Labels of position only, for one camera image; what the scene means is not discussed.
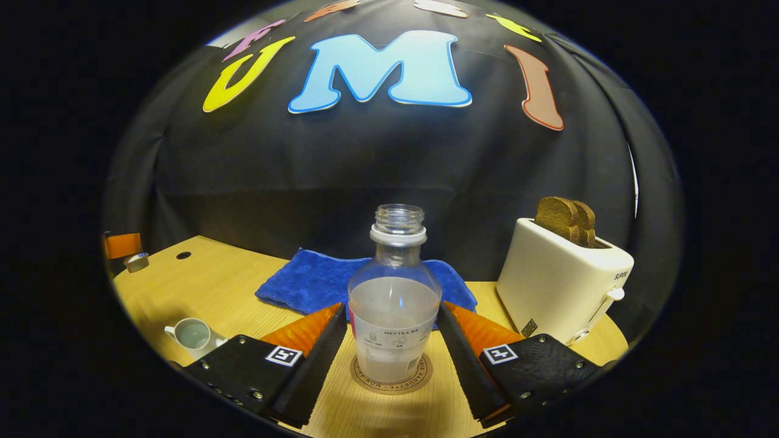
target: clear plastic bottle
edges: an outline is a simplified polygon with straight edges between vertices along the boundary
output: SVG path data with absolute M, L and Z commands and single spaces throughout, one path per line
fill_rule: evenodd
M 349 281 L 349 317 L 362 372 L 379 383 L 409 379 L 438 314 L 441 285 L 422 263 L 427 240 L 421 208 L 376 210 L 376 255 Z

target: blue microfiber cloth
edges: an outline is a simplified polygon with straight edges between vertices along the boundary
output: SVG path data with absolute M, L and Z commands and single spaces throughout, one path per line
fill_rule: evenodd
M 364 259 L 336 259 L 307 249 L 300 249 L 292 260 L 257 289 L 263 302 L 308 315 L 337 302 L 348 303 L 347 286 Z M 426 260 L 425 266 L 441 284 L 442 300 L 476 311 L 476 298 L 462 277 L 441 260 Z

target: toaster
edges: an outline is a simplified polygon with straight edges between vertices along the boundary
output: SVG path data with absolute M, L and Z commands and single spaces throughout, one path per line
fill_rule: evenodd
M 632 269 L 633 257 L 601 238 L 584 248 L 522 217 L 496 288 L 524 337 L 538 330 L 571 345 L 625 297 Z

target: white mug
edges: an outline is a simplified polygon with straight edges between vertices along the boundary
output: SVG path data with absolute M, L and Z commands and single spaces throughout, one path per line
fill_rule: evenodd
M 211 330 L 208 324 L 197 318 L 184 318 L 176 323 L 176 327 L 166 326 L 165 333 L 195 360 L 227 342 L 227 338 Z

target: coaster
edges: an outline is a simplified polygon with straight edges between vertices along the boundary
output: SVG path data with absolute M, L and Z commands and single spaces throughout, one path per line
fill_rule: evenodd
M 430 358 L 425 353 L 422 353 L 421 359 L 417 362 L 417 372 L 411 376 L 409 380 L 404 382 L 387 384 L 370 380 L 360 370 L 360 365 L 357 363 L 357 356 L 352 359 L 350 370 L 351 376 L 354 377 L 354 380 L 356 380 L 361 387 L 364 387 L 371 392 L 385 395 L 399 395 L 416 391 L 423 387 L 433 374 Z

